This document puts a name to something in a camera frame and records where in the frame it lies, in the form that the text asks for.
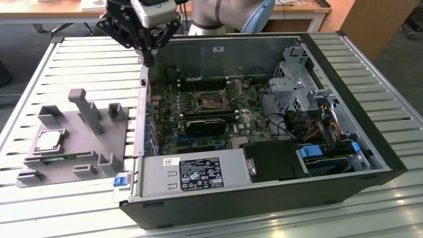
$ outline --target blue latch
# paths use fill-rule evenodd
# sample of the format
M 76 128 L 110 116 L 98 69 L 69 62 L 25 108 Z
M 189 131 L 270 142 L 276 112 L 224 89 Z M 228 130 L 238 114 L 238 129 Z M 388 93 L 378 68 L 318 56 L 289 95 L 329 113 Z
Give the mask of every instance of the blue latch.
M 353 150 L 357 152 L 358 151 L 358 145 L 356 142 L 350 143 Z
M 126 177 L 120 176 L 120 177 L 114 177 L 113 179 L 113 187 L 118 187 L 118 186 L 125 186 L 126 183 Z
M 221 147 L 221 143 L 213 145 L 213 150 L 220 150 L 220 147 Z
M 302 146 L 302 148 L 298 149 L 298 153 L 302 158 L 322 155 L 320 147 L 317 145 Z

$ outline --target open computer tower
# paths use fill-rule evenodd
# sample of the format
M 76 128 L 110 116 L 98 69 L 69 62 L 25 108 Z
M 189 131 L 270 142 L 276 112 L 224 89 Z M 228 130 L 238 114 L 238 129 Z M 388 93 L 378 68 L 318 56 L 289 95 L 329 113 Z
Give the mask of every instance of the open computer tower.
M 406 171 L 308 34 L 174 38 L 141 69 L 142 229 L 344 201 Z

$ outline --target aluminum workbench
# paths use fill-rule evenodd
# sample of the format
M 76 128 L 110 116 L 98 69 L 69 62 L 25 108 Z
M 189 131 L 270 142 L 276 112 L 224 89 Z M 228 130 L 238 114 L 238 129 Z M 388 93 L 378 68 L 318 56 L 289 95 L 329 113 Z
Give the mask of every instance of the aluminum workbench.
M 86 90 L 97 108 L 110 102 L 129 107 L 124 168 L 133 167 L 137 55 L 108 37 L 65 38 L 49 45 L 0 135 L 1 237 L 423 237 L 421 117 L 346 37 L 310 37 L 408 167 L 404 175 L 342 203 L 153 231 L 141 230 L 118 209 L 110 178 L 14 187 L 40 123 L 36 113 L 52 103 L 76 110 L 66 101 L 72 88 Z

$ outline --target blue connector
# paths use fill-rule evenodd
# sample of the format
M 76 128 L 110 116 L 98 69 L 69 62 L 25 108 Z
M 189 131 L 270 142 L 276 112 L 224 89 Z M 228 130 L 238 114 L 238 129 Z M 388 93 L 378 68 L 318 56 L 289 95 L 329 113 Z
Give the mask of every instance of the blue connector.
M 128 180 L 126 177 L 114 177 L 113 179 L 113 187 L 126 186 Z
M 358 145 L 356 142 L 350 143 L 353 150 L 357 152 L 358 151 Z
M 213 145 L 213 150 L 220 150 L 220 147 L 221 147 L 221 143 Z
M 298 153 L 302 158 L 322 155 L 320 147 L 317 145 L 302 146 L 302 148 L 298 149 Z
M 150 111 L 150 109 L 152 109 L 152 104 L 150 103 L 145 103 L 145 109 L 146 109 L 146 111 Z
M 177 140 L 185 140 L 188 137 L 185 135 L 177 135 Z

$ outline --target wooden cabinet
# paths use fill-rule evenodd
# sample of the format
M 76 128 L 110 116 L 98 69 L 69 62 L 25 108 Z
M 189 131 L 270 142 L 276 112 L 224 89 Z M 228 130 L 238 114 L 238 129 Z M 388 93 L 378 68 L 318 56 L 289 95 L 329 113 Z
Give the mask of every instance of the wooden cabinet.
M 374 60 L 418 0 L 326 0 L 332 12 L 320 31 L 342 31 Z

